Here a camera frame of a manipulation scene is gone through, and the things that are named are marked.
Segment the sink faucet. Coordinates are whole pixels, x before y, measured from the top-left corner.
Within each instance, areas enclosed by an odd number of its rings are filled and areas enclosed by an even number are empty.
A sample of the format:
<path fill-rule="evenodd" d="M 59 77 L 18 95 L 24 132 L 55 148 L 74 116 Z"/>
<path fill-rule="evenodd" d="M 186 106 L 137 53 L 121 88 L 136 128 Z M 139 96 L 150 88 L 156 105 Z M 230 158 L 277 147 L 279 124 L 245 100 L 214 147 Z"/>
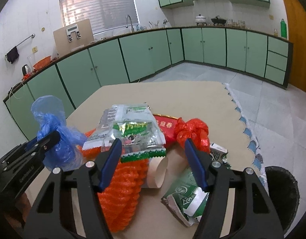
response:
<path fill-rule="evenodd" d="M 126 15 L 126 28 L 128 29 L 128 27 L 131 27 L 131 32 L 135 32 L 132 18 L 130 17 L 130 15 Z"/>

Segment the window with blinds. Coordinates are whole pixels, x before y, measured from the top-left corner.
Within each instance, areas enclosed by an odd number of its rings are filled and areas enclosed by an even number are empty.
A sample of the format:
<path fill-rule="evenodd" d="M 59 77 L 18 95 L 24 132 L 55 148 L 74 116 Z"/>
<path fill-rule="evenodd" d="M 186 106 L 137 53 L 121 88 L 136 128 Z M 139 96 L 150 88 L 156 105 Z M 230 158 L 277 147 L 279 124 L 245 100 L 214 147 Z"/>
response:
<path fill-rule="evenodd" d="M 128 15 L 132 24 L 139 23 L 134 0 L 59 0 L 59 2 L 65 26 L 89 19 L 94 34 L 126 26 Z"/>

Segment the black trash bin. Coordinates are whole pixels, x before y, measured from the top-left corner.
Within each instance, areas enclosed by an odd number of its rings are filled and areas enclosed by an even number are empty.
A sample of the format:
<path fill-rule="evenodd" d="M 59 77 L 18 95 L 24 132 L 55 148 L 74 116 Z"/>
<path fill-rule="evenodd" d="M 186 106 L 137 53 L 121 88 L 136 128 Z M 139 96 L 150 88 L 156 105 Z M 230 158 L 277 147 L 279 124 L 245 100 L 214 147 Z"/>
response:
<path fill-rule="evenodd" d="M 283 167 L 267 166 L 265 171 L 269 196 L 285 235 L 294 221 L 299 206 L 298 182 L 291 172 Z"/>

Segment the orange basin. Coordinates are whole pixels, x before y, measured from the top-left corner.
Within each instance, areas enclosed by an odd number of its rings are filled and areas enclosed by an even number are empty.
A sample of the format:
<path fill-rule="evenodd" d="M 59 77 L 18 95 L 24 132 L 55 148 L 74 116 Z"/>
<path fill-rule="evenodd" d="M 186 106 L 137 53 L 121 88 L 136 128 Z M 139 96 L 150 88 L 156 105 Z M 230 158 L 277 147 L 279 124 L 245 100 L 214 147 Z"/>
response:
<path fill-rule="evenodd" d="M 44 57 L 40 61 L 34 64 L 33 68 L 36 71 L 43 69 L 51 63 L 51 56 Z"/>

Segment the silver green snack wrapper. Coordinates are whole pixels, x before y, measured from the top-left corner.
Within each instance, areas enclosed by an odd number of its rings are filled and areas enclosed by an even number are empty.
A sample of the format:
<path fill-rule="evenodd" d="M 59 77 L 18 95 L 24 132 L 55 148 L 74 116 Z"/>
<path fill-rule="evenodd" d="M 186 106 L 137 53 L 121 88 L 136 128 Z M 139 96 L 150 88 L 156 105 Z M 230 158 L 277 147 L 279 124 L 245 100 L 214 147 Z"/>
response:
<path fill-rule="evenodd" d="M 83 153 L 105 152 L 118 139 L 122 143 L 121 162 L 165 157 L 165 136 L 149 105 L 117 104 L 104 110 L 98 126 L 90 134 Z"/>

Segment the red plastic bag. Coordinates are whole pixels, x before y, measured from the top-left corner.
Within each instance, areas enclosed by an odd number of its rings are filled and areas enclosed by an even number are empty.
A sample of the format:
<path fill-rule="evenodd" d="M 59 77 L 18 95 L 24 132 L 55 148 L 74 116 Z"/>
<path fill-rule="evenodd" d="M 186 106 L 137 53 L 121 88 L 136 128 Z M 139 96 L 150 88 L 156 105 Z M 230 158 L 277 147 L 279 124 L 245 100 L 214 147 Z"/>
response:
<path fill-rule="evenodd" d="M 185 122 L 179 118 L 174 127 L 174 137 L 182 148 L 187 139 L 191 139 L 199 151 L 210 154 L 208 125 L 201 119 L 193 118 Z"/>

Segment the green white torn packet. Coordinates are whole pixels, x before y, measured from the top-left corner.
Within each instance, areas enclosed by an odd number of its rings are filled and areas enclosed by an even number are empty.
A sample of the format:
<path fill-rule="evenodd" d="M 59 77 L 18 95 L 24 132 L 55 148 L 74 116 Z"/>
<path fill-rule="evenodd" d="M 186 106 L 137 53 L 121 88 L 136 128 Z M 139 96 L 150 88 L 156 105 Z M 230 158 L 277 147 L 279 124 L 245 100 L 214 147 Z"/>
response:
<path fill-rule="evenodd" d="M 162 202 L 187 227 L 199 223 L 203 215 L 209 193 L 202 191 L 188 167 L 176 179 L 162 197 Z"/>

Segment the white green paper bag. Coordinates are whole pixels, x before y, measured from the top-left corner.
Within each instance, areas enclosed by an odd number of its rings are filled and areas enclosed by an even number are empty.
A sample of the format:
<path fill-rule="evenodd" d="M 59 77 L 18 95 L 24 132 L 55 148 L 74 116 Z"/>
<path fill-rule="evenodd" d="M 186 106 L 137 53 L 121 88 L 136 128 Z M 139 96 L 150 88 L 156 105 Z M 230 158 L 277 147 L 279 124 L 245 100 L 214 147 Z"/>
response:
<path fill-rule="evenodd" d="M 142 188 L 158 189 L 164 183 L 168 167 L 167 157 L 154 157 L 149 159 L 148 171 Z"/>

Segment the steel kettle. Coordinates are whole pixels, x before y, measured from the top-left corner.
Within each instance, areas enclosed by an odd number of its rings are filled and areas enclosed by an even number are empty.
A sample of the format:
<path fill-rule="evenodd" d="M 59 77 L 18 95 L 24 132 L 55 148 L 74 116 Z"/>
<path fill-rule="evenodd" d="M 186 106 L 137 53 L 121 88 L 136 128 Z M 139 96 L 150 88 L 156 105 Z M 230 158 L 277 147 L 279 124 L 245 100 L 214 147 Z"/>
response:
<path fill-rule="evenodd" d="M 32 73 L 32 68 L 28 64 L 25 64 L 22 66 L 21 71 L 22 71 L 22 75 L 26 76 L 27 74 Z"/>

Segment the red paper cup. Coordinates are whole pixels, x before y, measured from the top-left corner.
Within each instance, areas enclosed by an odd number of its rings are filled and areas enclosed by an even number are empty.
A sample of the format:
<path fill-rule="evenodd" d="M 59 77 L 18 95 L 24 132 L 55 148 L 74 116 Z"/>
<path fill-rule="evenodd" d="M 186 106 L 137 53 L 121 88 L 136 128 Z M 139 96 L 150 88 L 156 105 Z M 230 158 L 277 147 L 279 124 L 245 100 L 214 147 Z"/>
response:
<path fill-rule="evenodd" d="M 154 114 L 158 127 L 162 131 L 165 137 L 165 148 L 169 148 L 174 145 L 177 140 L 174 134 L 174 129 L 177 124 L 177 118 L 171 116 L 165 116 L 160 114 Z"/>

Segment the wooden door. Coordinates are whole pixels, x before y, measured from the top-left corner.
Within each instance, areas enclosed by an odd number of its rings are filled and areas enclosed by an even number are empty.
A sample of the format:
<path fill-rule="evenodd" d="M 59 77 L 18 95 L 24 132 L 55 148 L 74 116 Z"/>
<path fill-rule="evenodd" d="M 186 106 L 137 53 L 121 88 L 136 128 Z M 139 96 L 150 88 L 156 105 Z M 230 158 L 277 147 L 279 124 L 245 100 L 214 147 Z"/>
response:
<path fill-rule="evenodd" d="M 289 41 L 293 43 L 289 83 L 306 92 L 306 11 L 299 0 L 284 0 Z"/>

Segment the green lower kitchen cabinets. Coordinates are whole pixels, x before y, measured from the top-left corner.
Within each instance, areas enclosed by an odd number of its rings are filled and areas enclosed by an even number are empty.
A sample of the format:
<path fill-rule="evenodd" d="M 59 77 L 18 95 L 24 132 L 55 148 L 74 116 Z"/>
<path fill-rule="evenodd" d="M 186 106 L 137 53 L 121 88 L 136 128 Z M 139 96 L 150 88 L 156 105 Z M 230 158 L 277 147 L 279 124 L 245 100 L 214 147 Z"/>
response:
<path fill-rule="evenodd" d="M 27 139 L 38 131 L 31 105 L 41 96 L 62 100 L 71 115 L 100 87 L 132 83 L 182 62 L 243 73 L 287 87 L 293 57 L 288 40 L 230 27 L 175 27 L 109 38 L 71 52 L 10 90 L 4 104 Z"/>

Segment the orange foam fruit net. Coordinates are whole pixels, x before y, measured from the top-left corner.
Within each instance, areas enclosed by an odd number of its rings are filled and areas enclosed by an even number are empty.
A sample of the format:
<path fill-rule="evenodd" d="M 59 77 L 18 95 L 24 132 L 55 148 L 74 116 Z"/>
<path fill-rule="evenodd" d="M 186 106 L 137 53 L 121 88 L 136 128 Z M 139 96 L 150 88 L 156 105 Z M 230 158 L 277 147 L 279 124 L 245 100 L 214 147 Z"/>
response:
<path fill-rule="evenodd" d="M 119 162 L 111 183 L 98 194 L 110 232 L 124 230 L 135 215 L 139 194 L 148 171 L 148 159 Z"/>

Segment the cardboard box with scale picture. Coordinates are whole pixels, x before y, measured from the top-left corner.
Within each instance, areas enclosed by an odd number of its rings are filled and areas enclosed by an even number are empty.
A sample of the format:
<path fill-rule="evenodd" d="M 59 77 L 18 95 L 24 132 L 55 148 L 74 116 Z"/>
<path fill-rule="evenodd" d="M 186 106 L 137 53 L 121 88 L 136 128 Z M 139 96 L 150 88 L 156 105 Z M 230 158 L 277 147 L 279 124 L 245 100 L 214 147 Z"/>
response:
<path fill-rule="evenodd" d="M 53 32 L 59 57 L 83 48 L 94 41 L 89 19 L 82 20 Z"/>

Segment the blue plastic bag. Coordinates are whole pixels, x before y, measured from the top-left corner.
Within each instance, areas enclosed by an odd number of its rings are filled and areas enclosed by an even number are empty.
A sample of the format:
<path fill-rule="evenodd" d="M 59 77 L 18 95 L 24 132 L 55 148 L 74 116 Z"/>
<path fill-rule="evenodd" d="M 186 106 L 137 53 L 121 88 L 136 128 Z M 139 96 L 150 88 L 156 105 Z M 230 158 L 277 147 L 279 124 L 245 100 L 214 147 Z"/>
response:
<path fill-rule="evenodd" d="M 74 127 L 68 127 L 62 101 L 52 95 L 41 96 L 31 106 L 34 119 L 39 124 L 36 138 L 50 139 L 43 164 L 49 170 L 56 167 L 64 171 L 78 169 L 83 156 L 78 147 L 83 146 L 87 137 Z"/>

